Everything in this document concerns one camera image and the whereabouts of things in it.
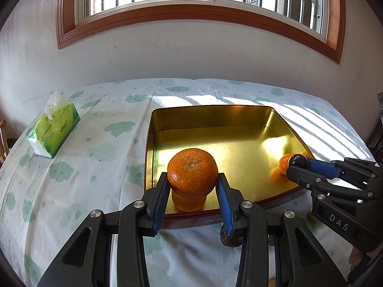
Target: wooden chair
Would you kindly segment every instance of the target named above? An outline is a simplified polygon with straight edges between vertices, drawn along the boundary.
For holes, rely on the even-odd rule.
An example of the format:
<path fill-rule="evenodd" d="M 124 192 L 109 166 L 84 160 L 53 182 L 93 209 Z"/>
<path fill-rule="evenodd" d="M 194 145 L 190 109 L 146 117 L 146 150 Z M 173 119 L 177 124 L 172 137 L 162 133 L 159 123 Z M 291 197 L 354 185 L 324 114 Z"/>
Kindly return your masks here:
<path fill-rule="evenodd" d="M 6 125 L 6 121 L 2 120 L 0 122 L 0 163 L 1 164 L 5 162 L 5 158 L 9 154 L 9 148 L 6 142 L 5 131 L 4 131 L 5 125 Z"/>

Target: green tissue box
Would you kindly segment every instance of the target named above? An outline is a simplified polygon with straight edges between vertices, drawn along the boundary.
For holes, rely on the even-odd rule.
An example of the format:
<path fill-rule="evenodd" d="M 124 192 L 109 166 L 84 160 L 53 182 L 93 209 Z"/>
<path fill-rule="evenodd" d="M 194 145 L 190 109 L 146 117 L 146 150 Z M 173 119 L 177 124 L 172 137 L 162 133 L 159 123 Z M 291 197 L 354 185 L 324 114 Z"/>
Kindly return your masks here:
<path fill-rule="evenodd" d="M 74 104 L 55 92 L 26 138 L 35 154 L 53 158 L 79 121 Z"/>

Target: tablecloth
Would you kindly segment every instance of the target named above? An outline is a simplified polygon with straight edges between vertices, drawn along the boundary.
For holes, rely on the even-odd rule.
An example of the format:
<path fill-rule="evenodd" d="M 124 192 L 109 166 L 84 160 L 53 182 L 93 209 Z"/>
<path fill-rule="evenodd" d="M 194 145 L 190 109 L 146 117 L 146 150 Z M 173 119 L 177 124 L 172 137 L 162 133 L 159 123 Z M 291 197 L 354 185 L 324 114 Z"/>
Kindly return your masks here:
<path fill-rule="evenodd" d="M 25 132 L 0 170 L 0 248 L 28 287 L 35 287 L 73 231 L 93 209 L 105 213 L 141 199 L 151 112 L 207 104 L 268 105 L 296 130 L 317 159 L 373 160 L 351 125 L 327 101 L 297 91 L 219 79 L 137 79 L 61 91 L 81 121 L 54 159 L 33 153 Z M 272 209 L 302 217 L 309 194 Z M 344 277 L 351 245 L 320 222 L 309 228 Z M 241 247 L 220 242 L 221 224 L 161 230 L 144 239 L 152 287 L 235 286 Z M 116 286 L 116 236 L 111 286 Z M 269 276 L 275 276 L 269 247 Z"/>

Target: gold metal tray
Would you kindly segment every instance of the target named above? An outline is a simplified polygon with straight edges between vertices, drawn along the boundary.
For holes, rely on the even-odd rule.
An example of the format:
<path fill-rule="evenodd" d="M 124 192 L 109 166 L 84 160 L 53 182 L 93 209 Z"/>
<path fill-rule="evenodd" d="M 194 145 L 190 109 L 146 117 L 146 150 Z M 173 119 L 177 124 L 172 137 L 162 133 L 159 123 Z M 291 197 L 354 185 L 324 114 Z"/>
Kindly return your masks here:
<path fill-rule="evenodd" d="M 294 191 L 286 179 L 275 182 L 273 170 L 286 153 L 311 155 L 310 150 L 271 107 L 258 105 L 201 105 L 153 111 L 147 137 L 145 189 L 155 187 L 170 159 L 179 151 L 199 148 L 215 159 L 232 188 L 244 198 L 263 202 Z M 219 209 L 215 189 L 202 211 Z M 166 214 L 183 213 L 171 195 Z"/>

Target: metal screw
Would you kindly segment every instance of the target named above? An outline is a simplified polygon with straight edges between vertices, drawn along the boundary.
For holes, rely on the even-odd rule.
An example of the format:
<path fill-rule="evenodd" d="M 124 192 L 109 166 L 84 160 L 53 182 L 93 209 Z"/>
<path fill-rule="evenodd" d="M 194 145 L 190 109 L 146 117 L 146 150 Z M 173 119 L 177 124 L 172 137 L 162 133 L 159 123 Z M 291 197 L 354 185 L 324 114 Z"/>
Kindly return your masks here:
<path fill-rule="evenodd" d="M 292 210 L 286 210 L 285 211 L 285 216 L 287 218 L 294 218 L 295 217 L 295 212 L 293 212 Z"/>
<path fill-rule="evenodd" d="M 135 202 L 133 203 L 133 206 L 134 206 L 135 208 L 141 208 L 141 207 L 144 207 L 144 206 L 145 206 L 145 203 L 144 203 L 143 201 L 141 201 L 141 200 L 137 200 L 137 201 L 135 201 Z"/>
<path fill-rule="evenodd" d="M 249 200 L 244 200 L 241 205 L 243 208 L 252 208 L 253 207 L 253 203 L 250 202 Z"/>
<path fill-rule="evenodd" d="M 97 218 L 100 215 L 101 215 L 101 210 L 99 210 L 99 209 L 92 210 L 91 213 L 90 213 L 90 216 L 92 218 Z"/>

